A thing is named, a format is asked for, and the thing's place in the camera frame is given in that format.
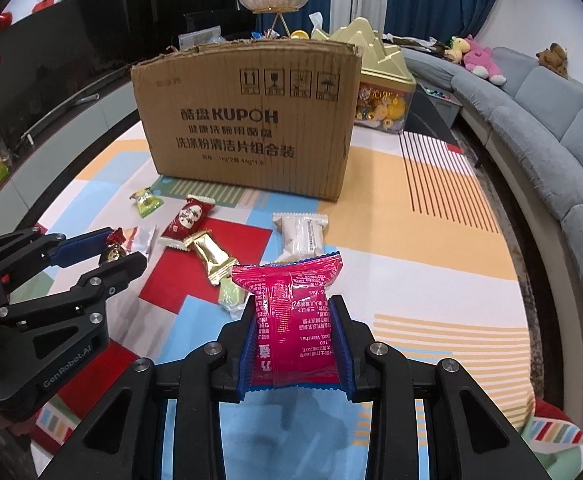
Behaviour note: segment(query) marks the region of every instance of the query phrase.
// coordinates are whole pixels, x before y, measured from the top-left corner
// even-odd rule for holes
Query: gold lid
[[[350,43],[363,50],[363,69],[361,80],[381,86],[393,83],[407,91],[414,91],[415,79],[398,45],[385,45],[377,32],[371,28],[366,18],[356,18],[347,27],[341,27],[328,36],[323,30],[314,29],[312,40],[331,40]]]

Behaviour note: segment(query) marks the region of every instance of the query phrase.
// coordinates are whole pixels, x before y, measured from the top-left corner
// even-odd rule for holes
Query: cardboard box
[[[332,41],[235,41],[132,68],[152,158],[166,176],[336,200],[362,52]]]

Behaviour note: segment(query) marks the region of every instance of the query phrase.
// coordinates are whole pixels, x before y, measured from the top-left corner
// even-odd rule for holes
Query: red candy wrapper
[[[285,266],[234,266],[232,279],[256,302],[252,386],[338,383],[325,287],[342,267],[340,253]]]
[[[190,251],[189,238],[198,232],[207,213],[216,201],[206,196],[188,195],[187,202],[171,221],[165,232],[158,237],[158,243],[182,251]]]

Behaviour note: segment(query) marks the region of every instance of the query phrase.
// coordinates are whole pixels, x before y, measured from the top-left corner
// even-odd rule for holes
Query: yellow plush toy
[[[467,40],[463,40],[462,38],[452,36],[451,48],[445,50],[445,59],[458,65],[462,61],[463,54],[468,53],[470,50],[471,45],[469,45],[469,42],[467,42]]]

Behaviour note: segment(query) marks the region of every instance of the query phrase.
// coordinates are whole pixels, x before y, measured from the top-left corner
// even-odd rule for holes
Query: brown teddy bear
[[[549,48],[536,54],[539,63],[567,79],[567,51],[558,43],[552,43]]]

